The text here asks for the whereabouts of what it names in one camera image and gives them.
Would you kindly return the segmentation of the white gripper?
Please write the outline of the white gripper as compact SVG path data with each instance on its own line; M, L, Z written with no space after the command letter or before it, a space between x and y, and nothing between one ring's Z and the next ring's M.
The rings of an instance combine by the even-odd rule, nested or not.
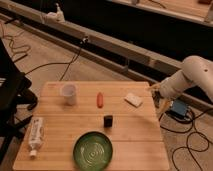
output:
M153 100L154 100L154 105L156 107L156 113L157 114L162 114L166 112L170 105L171 105L171 100L164 98L160 94L160 84L153 84L151 85L148 90L151 92Z

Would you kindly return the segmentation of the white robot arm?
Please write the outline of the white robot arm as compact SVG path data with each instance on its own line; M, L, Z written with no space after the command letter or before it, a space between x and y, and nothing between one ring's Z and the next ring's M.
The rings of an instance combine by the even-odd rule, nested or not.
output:
M162 114L169 109L173 100L194 86L200 87L213 102L213 61L197 55L188 56L176 73L150 86L148 90L160 95L156 112Z

